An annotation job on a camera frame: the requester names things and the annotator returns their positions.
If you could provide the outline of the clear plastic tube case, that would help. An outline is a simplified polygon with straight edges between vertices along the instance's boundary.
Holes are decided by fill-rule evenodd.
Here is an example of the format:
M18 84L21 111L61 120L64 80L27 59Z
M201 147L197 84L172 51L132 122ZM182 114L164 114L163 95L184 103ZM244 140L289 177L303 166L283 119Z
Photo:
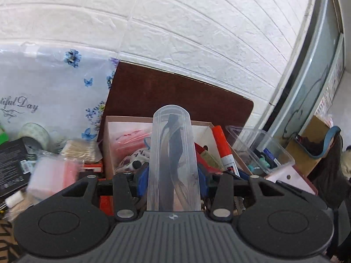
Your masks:
M163 106L153 116L147 210L201 211L190 115L177 105Z

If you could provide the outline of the zip bag with red strips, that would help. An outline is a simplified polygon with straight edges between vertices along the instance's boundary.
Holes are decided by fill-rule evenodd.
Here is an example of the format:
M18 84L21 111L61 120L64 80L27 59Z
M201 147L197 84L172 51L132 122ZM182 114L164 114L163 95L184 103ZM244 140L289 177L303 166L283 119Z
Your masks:
M27 186L27 193L42 201L74 184L83 162L48 151L41 151Z

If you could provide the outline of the red white marker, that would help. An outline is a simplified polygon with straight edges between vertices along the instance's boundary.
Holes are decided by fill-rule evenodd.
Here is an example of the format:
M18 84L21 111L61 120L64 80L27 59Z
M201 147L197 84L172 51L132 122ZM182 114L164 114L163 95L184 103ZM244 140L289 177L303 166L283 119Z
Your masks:
M224 169L232 171L236 176L240 176L222 127L219 125L214 126L212 128L212 135L216 142L217 150Z

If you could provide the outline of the clear plastic container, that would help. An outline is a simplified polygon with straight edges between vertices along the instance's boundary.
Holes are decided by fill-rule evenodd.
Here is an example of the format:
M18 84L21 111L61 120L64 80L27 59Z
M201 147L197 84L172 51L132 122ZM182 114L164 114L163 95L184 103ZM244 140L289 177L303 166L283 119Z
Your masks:
M295 164L294 158L263 130L227 126L226 131L228 143L253 174L268 176Z

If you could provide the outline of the toothpick packet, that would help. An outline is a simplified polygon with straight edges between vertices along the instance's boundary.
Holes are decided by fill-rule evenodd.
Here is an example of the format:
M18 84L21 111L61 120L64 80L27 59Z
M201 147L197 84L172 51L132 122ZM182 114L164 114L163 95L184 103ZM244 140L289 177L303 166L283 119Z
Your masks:
M98 143L95 141L68 140L60 154L85 163L97 163L102 160Z

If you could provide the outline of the patterned tape roll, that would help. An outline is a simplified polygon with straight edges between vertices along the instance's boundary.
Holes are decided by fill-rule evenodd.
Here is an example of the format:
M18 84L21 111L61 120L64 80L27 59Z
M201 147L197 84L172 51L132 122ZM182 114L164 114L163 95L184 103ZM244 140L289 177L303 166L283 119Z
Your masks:
M51 144L49 132L39 124L26 123L18 133L19 139L32 150L48 150Z

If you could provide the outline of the black product box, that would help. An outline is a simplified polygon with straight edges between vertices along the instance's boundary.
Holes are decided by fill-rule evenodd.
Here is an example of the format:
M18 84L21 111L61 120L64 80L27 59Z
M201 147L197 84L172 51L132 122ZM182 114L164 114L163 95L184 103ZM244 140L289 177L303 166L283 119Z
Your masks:
M22 139L1 145L1 200L28 185L36 160L36 154L27 151Z

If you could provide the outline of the dark brown board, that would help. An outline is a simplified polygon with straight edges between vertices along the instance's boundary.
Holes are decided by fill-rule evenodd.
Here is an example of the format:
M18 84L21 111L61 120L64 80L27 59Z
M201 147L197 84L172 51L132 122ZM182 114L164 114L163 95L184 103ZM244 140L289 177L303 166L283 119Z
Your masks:
M100 122L102 140L108 116L152 117L165 105L187 110L193 121L245 126L252 100L226 89L167 71L121 61L117 65Z

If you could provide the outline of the floral plastic bag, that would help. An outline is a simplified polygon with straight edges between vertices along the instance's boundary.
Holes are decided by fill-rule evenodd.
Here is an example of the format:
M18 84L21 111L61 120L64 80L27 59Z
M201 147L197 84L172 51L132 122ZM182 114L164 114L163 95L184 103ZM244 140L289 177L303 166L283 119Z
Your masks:
M1 127L10 140L25 124L45 130L45 150L98 138L118 59L86 48L1 44Z

